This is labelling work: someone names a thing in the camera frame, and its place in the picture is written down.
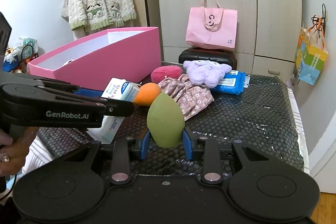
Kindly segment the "person's hand with ring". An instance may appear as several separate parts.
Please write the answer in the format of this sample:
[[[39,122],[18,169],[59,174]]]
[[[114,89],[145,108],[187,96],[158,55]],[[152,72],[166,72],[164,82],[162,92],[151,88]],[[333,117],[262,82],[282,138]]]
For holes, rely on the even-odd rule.
[[[1,177],[15,175],[21,170],[38,130],[38,127],[27,127],[24,135],[15,141],[1,130]]]

